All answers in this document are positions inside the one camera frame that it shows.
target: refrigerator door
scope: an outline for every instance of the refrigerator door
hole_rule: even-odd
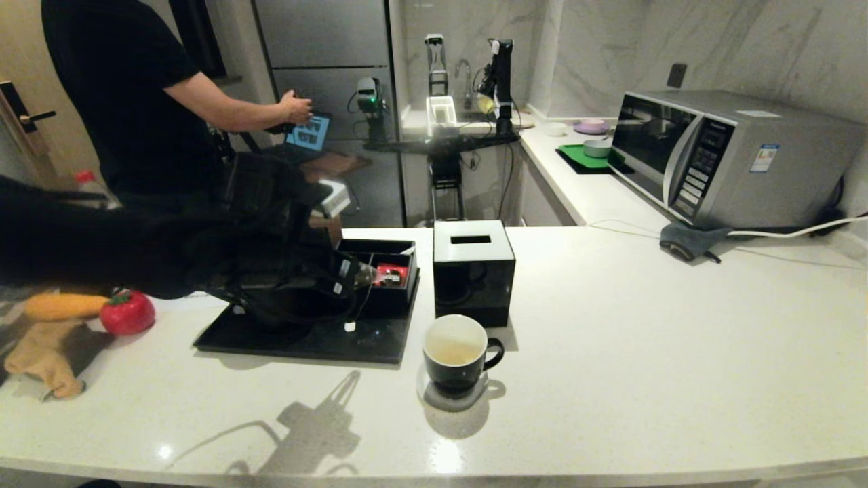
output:
[[[276,69],[272,71],[279,94],[294,89],[297,96],[313,99],[313,109],[332,114],[332,126],[328,139],[331,141],[367,139],[368,125],[365,116],[358,112],[355,93],[359,78],[372,77],[380,81],[383,98],[390,110],[395,109],[392,100],[391,72],[379,69]],[[385,133],[395,141],[393,117],[386,115]]]
[[[256,0],[272,68],[388,66],[383,0]]]
[[[396,153],[368,152],[361,141],[326,142],[326,148],[370,158],[372,165],[343,177],[352,204],[340,215],[344,228],[399,228],[404,225],[401,175]]]

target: plastic bottle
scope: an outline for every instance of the plastic bottle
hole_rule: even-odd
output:
[[[76,173],[76,181],[78,181],[79,191],[105,195],[108,198],[107,201],[85,201],[85,204],[97,208],[118,208],[121,206],[121,203],[112,195],[109,189],[96,180],[93,171],[80,171]]]

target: sink faucet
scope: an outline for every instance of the sink faucet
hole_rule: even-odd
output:
[[[466,76],[464,77],[464,109],[470,110],[473,107],[473,87],[470,86],[470,62],[464,58],[458,60],[455,67],[455,77],[461,73],[461,67],[466,68]]]

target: microwave oven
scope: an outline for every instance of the microwave oven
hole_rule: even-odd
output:
[[[694,228],[803,228],[864,137],[855,122],[724,91],[627,92],[609,166]]]

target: microwave control panel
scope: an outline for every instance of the microwave control panel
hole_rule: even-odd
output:
[[[693,219],[699,210],[723,153],[727,149],[734,127],[706,119],[702,121],[699,136],[688,159],[687,172],[678,183],[674,209],[684,217]]]

